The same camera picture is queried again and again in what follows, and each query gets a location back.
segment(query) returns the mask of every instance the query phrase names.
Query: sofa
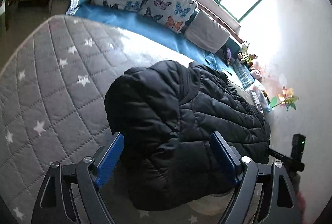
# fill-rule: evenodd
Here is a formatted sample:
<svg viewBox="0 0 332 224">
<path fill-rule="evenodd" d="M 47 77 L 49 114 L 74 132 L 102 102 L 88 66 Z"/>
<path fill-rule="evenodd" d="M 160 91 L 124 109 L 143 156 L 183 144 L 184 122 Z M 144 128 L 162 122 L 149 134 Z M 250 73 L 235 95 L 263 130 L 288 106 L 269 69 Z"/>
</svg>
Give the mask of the sofa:
<svg viewBox="0 0 332 224">
<path fill-rule="evenodd" d="M 93 5 L 90 3 L 91 1 L 92 0 L 50 0 L 49 10 L 51 16 L 56 14 L 74 15 L 118 26 L 140 34 L 178 53 L 186 55 L 200 64 L 223 71 L 233 83 L 241 88 L 247 88 L 254 82 L 254 78 L 250 75 L 248 68 L 241 65 L 238 60 L 235 60 L 231 66 L 227 66 L 223 59 L 218 56 L 218 53 L 213 54 L 185 38 L 185 29 L 190 26 L 190 23 L 197 15 L 197 9 L 186 22 L 186 26 L 177 34 L 164 25 L 147 19 L 137 12 Z M 241 47 L 232 36 L 228 38 L 225 46 L 230 48 L 232 57 L 237 58 Z"/>
</svg>

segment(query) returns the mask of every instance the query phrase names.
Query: gray quilted bedspread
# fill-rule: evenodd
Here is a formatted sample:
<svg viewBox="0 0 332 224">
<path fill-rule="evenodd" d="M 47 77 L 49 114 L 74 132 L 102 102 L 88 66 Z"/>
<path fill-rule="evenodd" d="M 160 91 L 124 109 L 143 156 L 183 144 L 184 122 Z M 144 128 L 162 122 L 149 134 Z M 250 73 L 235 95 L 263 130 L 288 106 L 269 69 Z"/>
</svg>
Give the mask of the gray quilted bedspread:
<svg viewBox="0 0 332 224">
<path fill-rule="evenodd" d="M 167 59 L 192 61 L 74 16 L 51 17 L 21 44 L 0 75 L 0 195 L 20 223 L 30 223 L 51 162 L 77 163 L 111 136 L 104 108 L 110 84 L 131 67 Z"/>
</svg>

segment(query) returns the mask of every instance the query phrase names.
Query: toy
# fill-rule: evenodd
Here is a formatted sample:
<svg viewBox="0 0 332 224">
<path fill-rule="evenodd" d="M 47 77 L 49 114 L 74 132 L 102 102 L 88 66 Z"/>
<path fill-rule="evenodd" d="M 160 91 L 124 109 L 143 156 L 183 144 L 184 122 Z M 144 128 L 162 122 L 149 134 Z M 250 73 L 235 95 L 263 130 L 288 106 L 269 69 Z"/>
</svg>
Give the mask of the toy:
<svg viewBox="0 0 332 224">
<path fill-rule="evenodd" d="M 242 49 L 241 49 L 242 54 L 248 54 L 247 51 L 248 51 L 249 45 L 250 45 L 250 43 L 248 43 L 246 41 L 242 43 Z"/>
<path fill-rule="evenodd" d="M 259 80 L 262 78 L 261 72 L 259 70 L 252 70 L 250 71 L 251 76 L 253 76 L 254 79 Z"/>
<path fill-rule="evenodd" d="M 240 62 L 242 64 L 247 64 L 247 66 L 249 67 L 249 70 L 254 70 L 255 68 L 252 67 L 253 63 L 252 60 L 257 59 L 258 56 L 255 54 L 242 54 L 242 53 L 238 53 L 237 58 L 240 59 Z"/>
</svg>

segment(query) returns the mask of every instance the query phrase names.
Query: metal bolt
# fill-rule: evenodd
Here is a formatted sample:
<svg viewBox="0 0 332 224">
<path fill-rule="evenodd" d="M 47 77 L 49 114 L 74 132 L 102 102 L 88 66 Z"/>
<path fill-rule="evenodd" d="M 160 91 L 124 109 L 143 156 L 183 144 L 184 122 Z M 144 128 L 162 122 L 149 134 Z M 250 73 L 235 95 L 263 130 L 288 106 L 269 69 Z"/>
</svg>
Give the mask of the metal bolt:
<svg viewBox="0 0 332 224">
<path fill-rule="evenodd" d="M 83 158 L 84 163 L 90 163 L 92 161 L 92 157 L 85 157 Z"/>
<path fill-rule="evenodd" d="M 247 156 L 244 156 L 244 157 L 242 157 L 241 159 L 242 159 L 242 161 L 245 162 L 245 163 L 250 163 L 250 161 L 251 161 L 250 157 L 247 157 Z"/>
<path fill-rule="evenodd" d="M 57 167 L 59 167 L 60 163 L 58 161 L 55 161 L 51 164 L 51 168 L 55 169 Z"/>
<path fill-rule="evenodd" d="M 280 162 L 280 161 L 276 161 L 275 162 L 275 165 L 278 167 L 278 168 L 281 168 L 283 166 L 283 164 Z"/>
</svg>

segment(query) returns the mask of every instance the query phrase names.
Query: black puffer jacket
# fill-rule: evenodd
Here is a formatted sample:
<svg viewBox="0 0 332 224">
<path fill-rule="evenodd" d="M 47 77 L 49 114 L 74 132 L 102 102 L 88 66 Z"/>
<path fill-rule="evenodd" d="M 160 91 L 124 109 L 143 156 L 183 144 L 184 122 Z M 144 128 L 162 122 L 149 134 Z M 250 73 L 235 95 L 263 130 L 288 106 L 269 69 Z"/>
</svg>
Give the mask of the black puffer jacket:
<svg viewBox="0 0 332 224">
<path fill-rule="evenodd" d="M 137 209 L 172 209 L 231 189 L 210 150 L 213 131 L 241 155 L 268 162 L 268 123 L 224 73 L 203 65 L 130 69 L 109 88 L 105 109 L 111 130 L 124 134 L 121 160 Z"/>
</svg>

